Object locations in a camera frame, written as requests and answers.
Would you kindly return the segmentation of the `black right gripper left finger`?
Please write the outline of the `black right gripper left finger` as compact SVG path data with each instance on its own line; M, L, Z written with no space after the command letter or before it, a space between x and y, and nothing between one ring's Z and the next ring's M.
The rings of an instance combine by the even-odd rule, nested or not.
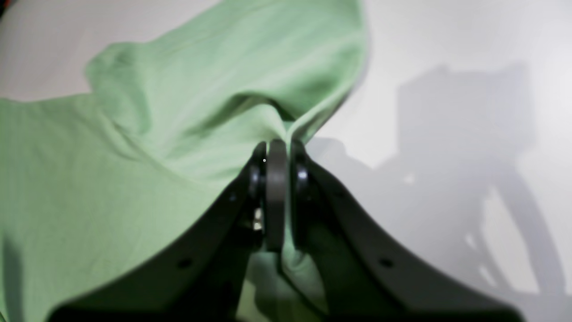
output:
M286 143L262 141L182 236L49 321L233 322L251 254L282 250L287 169Z

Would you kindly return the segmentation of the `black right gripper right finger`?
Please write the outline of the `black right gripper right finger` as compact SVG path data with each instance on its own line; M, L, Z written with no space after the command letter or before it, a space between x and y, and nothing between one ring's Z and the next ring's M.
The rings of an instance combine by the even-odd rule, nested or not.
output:
M327 322L521 322L512 306L423 261L380 228L351 192L290 144L295 247L323 283Z

